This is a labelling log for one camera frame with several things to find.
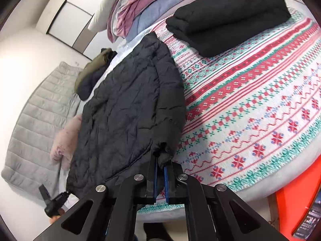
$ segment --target silver screw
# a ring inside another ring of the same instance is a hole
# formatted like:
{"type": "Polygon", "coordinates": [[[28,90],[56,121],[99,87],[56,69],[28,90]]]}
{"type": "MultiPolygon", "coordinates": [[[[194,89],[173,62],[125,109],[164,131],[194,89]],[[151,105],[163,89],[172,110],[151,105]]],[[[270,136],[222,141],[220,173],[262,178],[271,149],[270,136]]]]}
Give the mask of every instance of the silver screw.
{"type": "Polygon", "coordinates": [[[96,186],[97,192],[104,192],[106,190],[106,187],[104,185],[96,186]]]}
{"type": "Polygon", "coordinates": [[[179,174],[178,178],[179,180],[187,180],[188,176],[186,174],[179,174]]]}
{"type": "Polygon", "coordinates": [[[218,191],[225,191],[227,189],[227,187],[224,184],[217,184],[216,188],[218,191]]]}
{"type": "Polygon", "coordinates": [[[134,176],[134,180],[136,180],[136,181],[141,181],[143,179],[144,179],[144,176],[142,174],[136,174],[134,176]]]}

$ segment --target pink plush toy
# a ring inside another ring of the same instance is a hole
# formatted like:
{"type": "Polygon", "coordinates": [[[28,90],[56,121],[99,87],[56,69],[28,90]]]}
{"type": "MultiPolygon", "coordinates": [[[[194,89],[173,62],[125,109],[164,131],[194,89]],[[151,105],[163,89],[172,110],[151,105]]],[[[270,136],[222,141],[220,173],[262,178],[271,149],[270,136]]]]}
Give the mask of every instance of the pink plush toy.
{"type": "Polygon", "coordinates": [[[61,167],[63,170],[70,168],[73,153],[77,147],[78,132],[80,130],[82,114],[74,116],[66,125],[56,134],[54,143],[50,151],[50,158],[58,162],[61,158],[61,167]]]}

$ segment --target gray quilted cushion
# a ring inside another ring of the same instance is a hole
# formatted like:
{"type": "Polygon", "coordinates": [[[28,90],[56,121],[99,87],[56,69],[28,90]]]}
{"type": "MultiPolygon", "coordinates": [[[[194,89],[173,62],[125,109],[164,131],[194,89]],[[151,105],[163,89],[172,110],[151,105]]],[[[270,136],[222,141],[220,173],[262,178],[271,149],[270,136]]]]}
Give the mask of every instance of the gray quilted cushion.
{"type": "Polygon", "coordinates": [[[49,153],[55,134],[77,112],[73,88],[81,70],[61,62],[28,99],[13,130],[1,176],[38,198],[41,184],[52,197],[58,194],[60,163],[52,164],[49,153]]]}

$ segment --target red and green patterned fabric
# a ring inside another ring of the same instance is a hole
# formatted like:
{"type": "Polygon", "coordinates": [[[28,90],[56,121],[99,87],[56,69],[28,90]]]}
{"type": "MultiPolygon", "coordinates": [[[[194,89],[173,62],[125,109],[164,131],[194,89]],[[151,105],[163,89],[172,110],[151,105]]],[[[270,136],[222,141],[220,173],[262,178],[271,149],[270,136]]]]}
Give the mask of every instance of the red and green patterned fabric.
{"type": "Polygon", "coordinates": [[[286,23],[212,58],[175,39],[165,21],[153,28],[184,82],[187,122],[173,161],[203,184],[249,187],[321,131],[321,29],[289,11],[286,23]]]}

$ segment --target triangular cutout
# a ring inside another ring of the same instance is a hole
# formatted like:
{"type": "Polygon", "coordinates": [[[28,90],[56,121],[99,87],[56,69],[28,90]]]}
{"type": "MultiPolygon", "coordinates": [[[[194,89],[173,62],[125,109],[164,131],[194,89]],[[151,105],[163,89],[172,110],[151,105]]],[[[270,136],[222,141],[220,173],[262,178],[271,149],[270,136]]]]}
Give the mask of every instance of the triangular cutout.
{"type": "Polygon", "coordinates": [[[93,201],[86,201],[75,213],[73,213],[65,222],[61,224],[63,229],[66,229],[75,235],[79,235],[82,227],[85,224],[89,211],[92,207],[93,201]]]}
{"type": "Polygon", "coordinates": [[[248,234],[260,227],[260,223],[251,217],[237,202],[230,201],[230,206],[243,234],[248,234]]]}

